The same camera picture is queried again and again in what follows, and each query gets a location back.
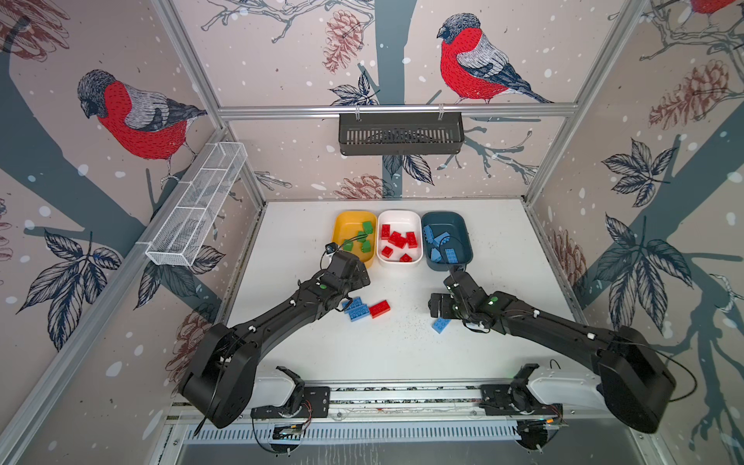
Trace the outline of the blue long lego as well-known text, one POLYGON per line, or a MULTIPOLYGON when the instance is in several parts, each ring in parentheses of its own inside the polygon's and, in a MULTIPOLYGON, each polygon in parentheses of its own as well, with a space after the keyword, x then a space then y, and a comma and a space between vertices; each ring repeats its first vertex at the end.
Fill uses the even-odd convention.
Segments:
POLYGON ((446 258, 449 264, 456 264, 458 262, 457 255, 455 253, 455 250, 453 249, 446 249, 446 258))
POLYGON ((450 323, 449 319, 438 318, 432 323, 431 328, 438 334, 442 334, 450 323))

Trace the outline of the blue lego pair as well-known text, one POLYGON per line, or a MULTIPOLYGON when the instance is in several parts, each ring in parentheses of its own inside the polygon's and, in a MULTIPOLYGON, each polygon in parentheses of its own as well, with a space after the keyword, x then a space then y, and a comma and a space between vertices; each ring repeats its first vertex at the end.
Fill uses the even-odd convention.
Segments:
POLYGON ((353 298, 352 301, 344 308, 344 313, 349 317, 351 322, 355 322, 370 316, 369 307, 364 304, 360 298, 353 298))

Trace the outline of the yellow plastic bin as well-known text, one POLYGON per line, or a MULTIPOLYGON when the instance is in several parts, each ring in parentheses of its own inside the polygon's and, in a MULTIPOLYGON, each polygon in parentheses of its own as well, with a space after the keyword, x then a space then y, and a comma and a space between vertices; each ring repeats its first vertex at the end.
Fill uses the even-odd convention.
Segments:
POLYGON ((351 253, 357 255, 369 269, 375 261, 376 232, 377 216, 374 213, 364 210, 344 211, 336 217, 331 240, 342 248, 345 242, 353 242, 354 248, 351 253), (374 234, 368 234, 366 238, 366 241, 370 241, 372 244, 372 251, 369 253, 363 253, 363 242, 357 242, 356 240, 358 233, 364 232, 363 222, 372 222, 374 225, 374 234))

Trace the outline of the white plastic bin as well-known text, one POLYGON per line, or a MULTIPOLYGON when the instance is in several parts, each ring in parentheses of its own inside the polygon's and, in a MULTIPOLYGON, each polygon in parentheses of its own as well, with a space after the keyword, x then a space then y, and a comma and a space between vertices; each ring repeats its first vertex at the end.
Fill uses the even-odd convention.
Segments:
POLYGON ((423 245, 418 213, 393 209, 378 216, 376 256, 383 267, 414 267, 424 257, 423 245))

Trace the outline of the dark teal plastic bin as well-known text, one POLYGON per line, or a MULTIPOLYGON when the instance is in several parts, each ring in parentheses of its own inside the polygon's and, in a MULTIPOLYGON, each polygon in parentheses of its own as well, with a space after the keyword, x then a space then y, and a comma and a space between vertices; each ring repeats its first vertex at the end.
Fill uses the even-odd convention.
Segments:
POLYGON ((431 211, 422 217, 424 257, 430 269, 465 269, 474 258, 466 223, 453 211, 431 211))

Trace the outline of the red lego square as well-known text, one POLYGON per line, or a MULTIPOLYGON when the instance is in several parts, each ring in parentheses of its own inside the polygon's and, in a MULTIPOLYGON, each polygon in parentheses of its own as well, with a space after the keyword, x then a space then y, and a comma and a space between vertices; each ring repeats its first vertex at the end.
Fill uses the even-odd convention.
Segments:
POLYGON ((410 249, 417 249, 419 246, 418 244, 418 237, 414 232, 407 232, 406 234, 406 244, 407 247, 410 249))

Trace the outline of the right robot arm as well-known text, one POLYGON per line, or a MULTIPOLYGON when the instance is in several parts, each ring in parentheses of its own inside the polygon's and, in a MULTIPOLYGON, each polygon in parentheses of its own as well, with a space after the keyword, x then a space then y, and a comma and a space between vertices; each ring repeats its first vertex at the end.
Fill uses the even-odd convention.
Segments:
POLYGON ((464 269, 453 270, 444 285, 445 294, 434 293, 428 300, 433 318, 527 339, 570 358, 600 378, 599 393, 620 422, 641 433, 658 431, 676 379, 640 332, 581 325, 512 294, 488 294, 464 269))

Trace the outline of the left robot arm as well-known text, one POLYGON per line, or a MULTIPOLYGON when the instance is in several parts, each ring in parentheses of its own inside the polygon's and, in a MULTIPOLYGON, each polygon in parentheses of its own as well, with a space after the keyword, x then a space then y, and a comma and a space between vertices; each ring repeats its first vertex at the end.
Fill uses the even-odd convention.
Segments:
POLYGON ((335 310, 350 292, 370 284, 356 255, 339 250, 329 265, 298 284, 294 294, 243 324, 213 325, 184 371, 177 392, 218 428, 248 407, 261 360, 302 327, 335 310))

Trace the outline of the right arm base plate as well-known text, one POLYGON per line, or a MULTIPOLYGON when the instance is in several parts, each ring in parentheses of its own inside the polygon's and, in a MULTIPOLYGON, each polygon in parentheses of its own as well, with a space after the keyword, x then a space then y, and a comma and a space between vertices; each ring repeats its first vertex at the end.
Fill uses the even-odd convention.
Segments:
POLYGON ((479 407, 488 417, 540 416, 559 418, 563 415, 561 404, 544 404, 526 387, 511 385, 481 385, 482 401, 479 407))

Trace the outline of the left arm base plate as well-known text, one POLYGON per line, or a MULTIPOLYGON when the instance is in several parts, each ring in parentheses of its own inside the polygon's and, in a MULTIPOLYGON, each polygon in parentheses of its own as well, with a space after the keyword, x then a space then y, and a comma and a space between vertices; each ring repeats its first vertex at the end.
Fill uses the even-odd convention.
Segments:
POLYGON ((329 387, 306 387, 302 394, 294 393, 282 406, 258 407, 251 411, 255 420, 310 420, 325 419, 329 415, 331 389, 329 387))

